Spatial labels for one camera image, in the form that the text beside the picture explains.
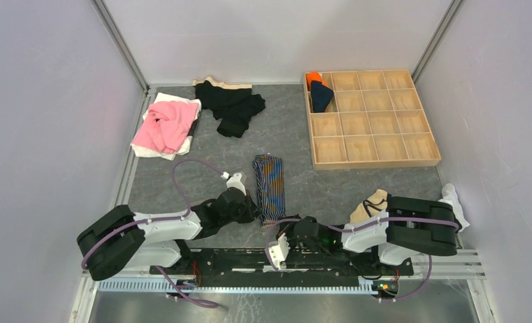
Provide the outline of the navy striped boxer underwear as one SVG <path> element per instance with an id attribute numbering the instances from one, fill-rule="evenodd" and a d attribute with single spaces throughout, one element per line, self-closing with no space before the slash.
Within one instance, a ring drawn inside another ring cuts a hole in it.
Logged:
<path id="1" fill-rule="evenodd" d="M 270 154 L 256 155 L 252 160 L 256 176 L 257 206 L 261 211 L 260 225 L 269 227 L 285 216 L 282 159 Z"/>

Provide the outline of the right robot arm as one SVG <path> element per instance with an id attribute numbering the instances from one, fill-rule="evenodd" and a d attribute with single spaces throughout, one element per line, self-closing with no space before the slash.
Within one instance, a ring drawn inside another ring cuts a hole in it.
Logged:
<path id="1" fill-rule="evenodd" d="M 369 266 L 385 275 L 417 254 L 454 256 L 456 235 L 466 227 L 451 203 L 376 193 L 363 200 L 344 225 L 294 216 L 278 229 L 289 249 L 304 247 L 338 260 L 371 251 Z"/>

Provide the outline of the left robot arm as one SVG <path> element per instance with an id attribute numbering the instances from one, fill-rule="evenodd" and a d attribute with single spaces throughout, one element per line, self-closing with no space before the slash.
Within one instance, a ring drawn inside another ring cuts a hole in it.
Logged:
<path id="1" fill-rule="evenodd" d="M 177 213 L 147 214 L 118 205 L 78 235 L 81 266 L 95 281 L 141 266 L 184 274 L 192 265 L 187 241 L 214 236 L 230 223 L 251 223 L 259 216 L 251 196 L 238 188 Z"/>

